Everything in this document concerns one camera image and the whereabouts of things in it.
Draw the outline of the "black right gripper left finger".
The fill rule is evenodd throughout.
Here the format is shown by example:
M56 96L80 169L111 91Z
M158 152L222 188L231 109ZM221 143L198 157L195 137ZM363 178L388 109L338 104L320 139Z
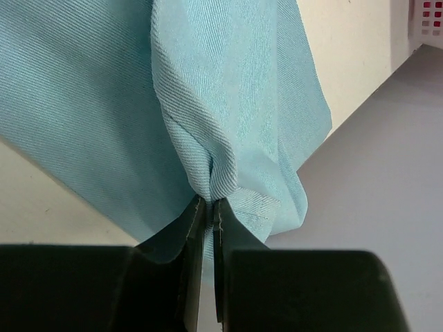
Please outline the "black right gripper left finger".
M4 244L2 331L195 331L206 204L137 246Z

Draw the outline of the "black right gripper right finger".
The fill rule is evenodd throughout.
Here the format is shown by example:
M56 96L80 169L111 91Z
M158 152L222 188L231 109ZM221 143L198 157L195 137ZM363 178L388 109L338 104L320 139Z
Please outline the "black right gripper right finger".
M217 320L224 331L407 331L390 274L372 252L276 250L214 206Z

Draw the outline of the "light blue trousers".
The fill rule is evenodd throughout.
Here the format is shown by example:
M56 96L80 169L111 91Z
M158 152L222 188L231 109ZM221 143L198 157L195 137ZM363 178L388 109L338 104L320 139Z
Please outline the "light blue trousers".
M195 195L299 228L331 127L295 1L1 2L1 135L136 239Z

